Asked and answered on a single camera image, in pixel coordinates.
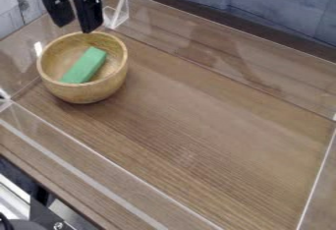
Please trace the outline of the green rectangular block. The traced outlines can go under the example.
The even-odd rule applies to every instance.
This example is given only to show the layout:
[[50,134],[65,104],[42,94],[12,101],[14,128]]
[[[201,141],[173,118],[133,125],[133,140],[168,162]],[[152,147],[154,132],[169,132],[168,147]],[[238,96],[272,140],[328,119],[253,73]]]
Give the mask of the green rectangular block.
[[89,82],[104,65],[105,59],[106,52],[96,47],[89,47],[58,81],[65,84],[84,84]]

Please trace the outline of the wooden bowl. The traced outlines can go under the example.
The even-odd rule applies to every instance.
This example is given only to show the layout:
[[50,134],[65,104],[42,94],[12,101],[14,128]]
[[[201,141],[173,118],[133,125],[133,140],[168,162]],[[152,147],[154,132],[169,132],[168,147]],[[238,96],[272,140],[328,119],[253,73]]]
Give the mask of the wooden bowl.
[[[89,47],[106,52],[102,67],[88,83],[62,83],[61,76]],[[122,86],[128,71],[126,58],[126,45],[113,34],[101,31],[69,33],[44,47],[37,59],[41,82],[50,94],[65,102],[94,103],[106,99]]]

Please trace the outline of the black metal bracket with screw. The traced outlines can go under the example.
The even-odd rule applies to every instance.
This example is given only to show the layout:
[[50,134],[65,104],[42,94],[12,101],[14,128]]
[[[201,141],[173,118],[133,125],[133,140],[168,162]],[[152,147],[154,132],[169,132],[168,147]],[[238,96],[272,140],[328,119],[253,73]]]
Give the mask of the black metal bracket with screw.
[[45,230],[76,230],[34,198],[30,198],[29,220],[37,223]]

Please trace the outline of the clear acrylic corner bracket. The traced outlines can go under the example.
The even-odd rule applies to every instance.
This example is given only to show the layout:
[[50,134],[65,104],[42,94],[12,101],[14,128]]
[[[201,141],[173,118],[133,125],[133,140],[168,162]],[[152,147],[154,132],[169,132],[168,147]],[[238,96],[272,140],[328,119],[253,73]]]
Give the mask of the clear acrylic corner bracket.
[[105,6],[102,9],[104,27],[116,29],[128,20],[128,0],[118,0],[117,7]]

